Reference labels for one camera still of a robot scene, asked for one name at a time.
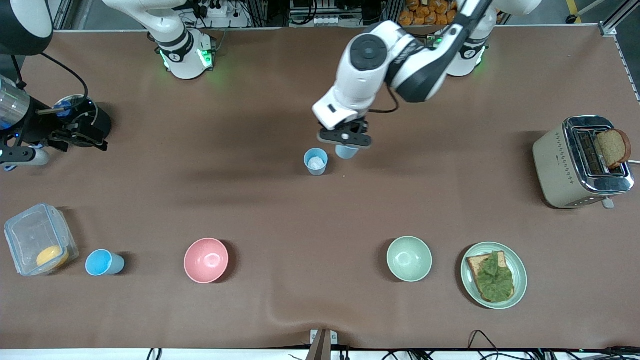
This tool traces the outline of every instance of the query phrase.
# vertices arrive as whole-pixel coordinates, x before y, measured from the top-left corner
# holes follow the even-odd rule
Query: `plastic cup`
[[[114,275],[124,268],[124,259],[109,250],[96,250],[86,258],[86,272],[91,276]]]
[[[309,167],[309,160],[315,157],[318,157],[323,161],[324,166],[322,168],[313,169]],[[318,149],[317,147],[314,147],[313,149],[309,149],[305,154],[305,166],[307,167],[307,170],[309,170],[309,172],[315,176],[320,176],[324,174],[324,171],[326,170],[326,163],[328,161],[329,161],[329,156],[326,154],[326,152],[322,149]]]
[[[352,157],[356,156],[356,154],[358,153],[358,149],[357,147],[350,147],[350,146],[345,146],[345,145],[336,145],[335,146],[335,154],[340,158],[340,159],[351,159]]]

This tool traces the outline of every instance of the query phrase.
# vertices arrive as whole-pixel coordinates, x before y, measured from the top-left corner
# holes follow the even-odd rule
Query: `pink bowl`
[[[198,284],[218,280],[229,265],[227,248],[219,240],[204,238],[194,242],[184,255],[184,271]]]

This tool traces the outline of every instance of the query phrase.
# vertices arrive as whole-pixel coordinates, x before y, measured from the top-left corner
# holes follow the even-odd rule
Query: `green indicator light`
[[[486,47],[483,46],[482,50],[480,50],[480,54],[478,54],[478,60],[476,62],[476,66],[480,65],[480,63],[482,62],[482,55],[484,54],[485,49]]]
[[[162,56],[162,60],[164,60],[164,67],[169,69],[169,64],[166,62],[166,58],[164,57],[164,54],[162,53],[162,51],[160,52],[160,55]]]
[[[211,61],[210,51],[198,50],[198,56],[200,57],[200,60],[202,61],[202,65],[204,65],[204,67],[210,67],[213,63],[213,61]]]

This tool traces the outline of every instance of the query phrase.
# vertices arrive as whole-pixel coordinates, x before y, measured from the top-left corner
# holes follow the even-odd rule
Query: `sandwich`
[[[509,300],[514,292],[513,274],[507,267],[504,251],[467,258],[480,295],[488,302]]]

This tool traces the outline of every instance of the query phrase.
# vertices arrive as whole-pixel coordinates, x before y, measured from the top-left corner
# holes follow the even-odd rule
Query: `toaster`
[[[573,209],[602,202],[613,208],[612,197],[634,185],[628,163],[607,168],[596,135],[613,129],[599,116],[566,119],[533,145],[538,179],[547,202],[556,208]]]

